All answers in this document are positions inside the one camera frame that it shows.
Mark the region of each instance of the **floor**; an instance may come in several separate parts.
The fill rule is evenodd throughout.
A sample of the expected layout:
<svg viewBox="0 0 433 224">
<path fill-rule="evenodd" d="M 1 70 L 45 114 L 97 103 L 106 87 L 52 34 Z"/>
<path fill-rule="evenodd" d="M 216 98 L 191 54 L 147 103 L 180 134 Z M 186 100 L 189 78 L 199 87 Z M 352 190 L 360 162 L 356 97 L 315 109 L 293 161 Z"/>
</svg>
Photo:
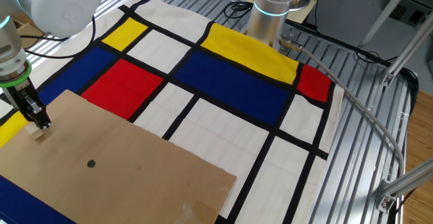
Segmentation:
<svg viewBox="0 0 433 224">
<path fill-rule="evenodd" d="M 320 0 L 318 31 L 357 46 L 389 0 Z M 307 22 L 314 24 L 311 13 Z M 388 18 L 368 51 L 384 59 L 398 55 L 415 35 L 412 26 Z M 433 75 L 428 65 L 433 60 L 433 39 L 428 38 L 406 67 L 418 74 L 420 92 L 408 129 L 407 171 L 433 156 Z M 404 224 L 428 224 L 433 220 L 433 181 L 417 189 L 404 208 Z"/>
<path fill-rule="evenodd" d="M 318 31 L 357 46 L 376 21 L 389 0 L 320 0 L 317 9 Z M 311 12 L 307 21 L 315 23 Z M 408 24 L 388 18 L 367 51 L 376 51 L 381 58 L 398 55 L 416 31 Z M 433 60 L 433 39 L 428 38 L 415 52 L 406 67 L 416 72 L 421 90 L 433 94 L 433 75 L 428 62 Z"/>
<path fill-rule="evenodd" d="M 433 95 L 420 92 L 409 121 L 406 171 L 433 156 Z M 433 181 L 416 189 L 404 205 L 404 224 L 433 220 Z"/>
</svg>

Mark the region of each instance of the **cardboard sheet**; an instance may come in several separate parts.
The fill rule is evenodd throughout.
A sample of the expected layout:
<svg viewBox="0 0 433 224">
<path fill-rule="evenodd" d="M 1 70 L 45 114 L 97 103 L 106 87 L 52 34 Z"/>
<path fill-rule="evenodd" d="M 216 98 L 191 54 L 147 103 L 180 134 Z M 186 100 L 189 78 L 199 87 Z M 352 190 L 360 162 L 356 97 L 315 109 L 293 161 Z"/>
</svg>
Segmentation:
<svg viewBox="0 0 433 224">
<path fill-rule="evenodd" d="M 233 175 L 70 91 L 47 111 L 44 136 L 0 149 L 0 175 L 76 223 L 215 222 Z"/>
</svg>

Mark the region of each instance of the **black dot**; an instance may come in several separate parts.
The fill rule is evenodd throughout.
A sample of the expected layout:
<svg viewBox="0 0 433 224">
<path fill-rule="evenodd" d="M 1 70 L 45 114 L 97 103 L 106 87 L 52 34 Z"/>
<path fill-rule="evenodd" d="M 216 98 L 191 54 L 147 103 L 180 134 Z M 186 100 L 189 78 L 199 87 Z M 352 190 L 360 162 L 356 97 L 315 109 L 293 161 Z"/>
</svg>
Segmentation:
<svg viewBox="0 0 433 224">
<path fill-rule="evenodd" d="M 94 160 L 90 160 L 90 161 L 87 163 L 87 166 L 88 166 L 89 168 L 93 168 L 93 167 L 95 167 L 95 166 L 96 166 L 96 161 L 94 161 Z"/>
</svg>

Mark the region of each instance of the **blue rectangle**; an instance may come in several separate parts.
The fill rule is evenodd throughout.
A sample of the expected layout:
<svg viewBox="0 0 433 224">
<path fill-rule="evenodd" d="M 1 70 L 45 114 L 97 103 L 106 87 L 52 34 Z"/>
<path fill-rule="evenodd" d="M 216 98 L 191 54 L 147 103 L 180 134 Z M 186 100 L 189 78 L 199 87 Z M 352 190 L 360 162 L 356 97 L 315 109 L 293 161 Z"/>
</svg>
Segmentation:
<svg viewBox="0 0 433 224">
<path fill-rule="evenodd" d="M 288 91 L 201 51 L 191 55 L 175 78 L 270 125 L 289 96 Z"/>
<path fill-rule="evenodd" d="M 76 93 L 114 58 L 113 54 L 102 48 L 93 48 L 46 86 L 39 93 L 39 97 L 47 105 L 67 89 Z"/>
<path fill-rule="evenodd" d="M 0 219 L 7 224 L 75 224 L 68 217 L 0 176 Z"/>
</svg>

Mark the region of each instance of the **table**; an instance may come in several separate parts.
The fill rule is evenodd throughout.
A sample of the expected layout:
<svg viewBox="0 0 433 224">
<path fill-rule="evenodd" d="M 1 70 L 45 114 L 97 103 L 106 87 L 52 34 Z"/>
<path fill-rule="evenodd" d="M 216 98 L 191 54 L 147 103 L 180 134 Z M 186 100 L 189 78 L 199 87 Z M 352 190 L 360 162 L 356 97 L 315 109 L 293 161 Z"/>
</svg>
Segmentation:
<svg viewBox="0 0 433 224">
<path fill-rule="evenodd" d="M 95 13 L 98 18 L 126 0 L 103 0 Z M 189 9 L 234 30 L 241 30 L 248 21 L 228 19 L 222 13 L 235 0 L 163 0 Z M 396 138 L 403 155 L 406 152 L 406 130 L 411 98 L 405 82 L 397 78 L 387 89 L 380 86 L 384 67 L 355 59 L 345 47 L 320 39 L 287 24 L 283 35 L 292 37 L 312 51 L 339 76 L 343 83 L 382 121 Z M 34 49 L 47 53 L 59 44 L 41 41 Z M 304 64 L 316 66 L 302 53 L 282 47 L 280 52 Z M 30 63 L 40 64 L 41 58 L 29 56 Z M 383 143 L 380 132 L 367 117 L 344 98 L 334 144 L 327 161 L 327 173 L 317 193 L 309 223 L 385 223 L 387 216 L 375 209 L 374 191 L 382 179 L 396 178 L 397 163 L 393 150 Z"/>
</svg>

